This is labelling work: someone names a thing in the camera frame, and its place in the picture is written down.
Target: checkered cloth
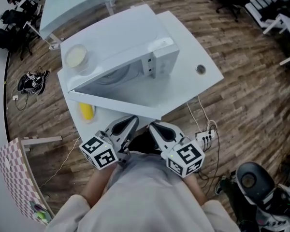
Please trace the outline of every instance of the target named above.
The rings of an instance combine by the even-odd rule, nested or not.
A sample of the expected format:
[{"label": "checkered cloth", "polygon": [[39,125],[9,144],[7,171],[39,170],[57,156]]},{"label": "checkered cloth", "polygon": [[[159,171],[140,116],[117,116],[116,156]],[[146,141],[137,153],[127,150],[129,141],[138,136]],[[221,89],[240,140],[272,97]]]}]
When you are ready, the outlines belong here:
[{"label": "checkered cloth", "polygon": [[[15,138],[5,146],[0,148],[0,170],[4,181],[22,215],[34,221],[44,224],[37,219],[30,206],[30,201],[40,205],[47,210],[36,186],[31,171],[28,171],[29,164],[27,158],[23,156],[20,138]],[[6,158],[9,160],[11,168],[5,165]]]}]

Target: electrical outlet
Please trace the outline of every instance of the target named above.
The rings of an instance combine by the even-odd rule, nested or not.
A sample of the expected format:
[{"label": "electrical outlet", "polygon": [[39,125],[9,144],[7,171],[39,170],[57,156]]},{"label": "electrical outlet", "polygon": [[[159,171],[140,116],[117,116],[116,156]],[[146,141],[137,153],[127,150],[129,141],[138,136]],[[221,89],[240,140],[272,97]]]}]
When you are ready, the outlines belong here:
[{"label": "electrical outlet", "polygon": [[203,131],[203,132],[196,133],[195,138],[197,139],[197,141],[203,143],[204,142],[203,138],[211,136],[213,140],[215,138],[215,134],[216,134],[215,130]]}]

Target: yellow sponge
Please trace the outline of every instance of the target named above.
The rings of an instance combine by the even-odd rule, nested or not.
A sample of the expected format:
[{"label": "yellow sponge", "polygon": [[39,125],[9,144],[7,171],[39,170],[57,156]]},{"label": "yellow sponge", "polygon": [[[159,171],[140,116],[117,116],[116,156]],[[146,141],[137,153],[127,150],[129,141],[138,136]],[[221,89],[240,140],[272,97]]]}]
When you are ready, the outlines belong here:
[{"label": "yellow sponge", "polygon": [[81,112],[86,120],[91,120],[94,116],[92,106],[85,103],[79,103],[81,106]]}]

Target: microwave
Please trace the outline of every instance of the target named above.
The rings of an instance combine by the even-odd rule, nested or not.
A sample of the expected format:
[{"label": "microwave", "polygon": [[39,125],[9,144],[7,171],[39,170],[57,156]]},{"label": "microwave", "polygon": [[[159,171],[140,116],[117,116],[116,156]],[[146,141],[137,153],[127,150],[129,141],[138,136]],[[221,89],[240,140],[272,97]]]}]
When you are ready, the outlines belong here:
[{"label": "microwave", "polygon": [[[69,68],[65,56],[75,45],[85,47],[86,57]],[[60,49],[69,99],[153,119],[164,115],[148,87],[167,88],[179,48],[147,4],[81,30]]]}]

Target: sneaker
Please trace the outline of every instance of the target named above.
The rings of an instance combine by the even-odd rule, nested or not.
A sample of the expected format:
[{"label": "sneaker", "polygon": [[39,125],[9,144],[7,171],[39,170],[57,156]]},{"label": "sneaker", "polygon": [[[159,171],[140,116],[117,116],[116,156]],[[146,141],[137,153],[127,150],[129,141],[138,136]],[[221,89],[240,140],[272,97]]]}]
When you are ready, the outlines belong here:
[{"label": "sneaker", "polygon": [[49,73],[50,73],[50,71],[44,71],[43,72],[42,75],[44,76],[44,80],[46,79],[46,77],[48,77]]},{"label": "sneaker", "polygon": [[39,92],[39,95],[40,95],[40,94],[43,94],[44,91],[45,91],[45,82],[42,83],[42,88],[41,88],[41,90],[40,90],[40,92]]},{"label": "sneaker", "polygon": [[236,171],[230,173],[230,180],[232,183],[237,183],[236,181]]},{"label": "sneaker", "polygon": [[41,85],[39,85],[36,89],[32,91],[32,93],[36,95],[40,95],[45,91],[45,83],[43,82]]},{"label": "sneaker", "polygon": [[222,180],[225,180],[226,178],[227,178],[226,176],[222,176],[222,177],[219,178],[219,180],[218,180],[218,182],[217,182],[217,184],[215,185],[215,188],[214,188],[214,193],[216,195],[219,195],[222,192],[222,188],[220,186],[220,182]]}]

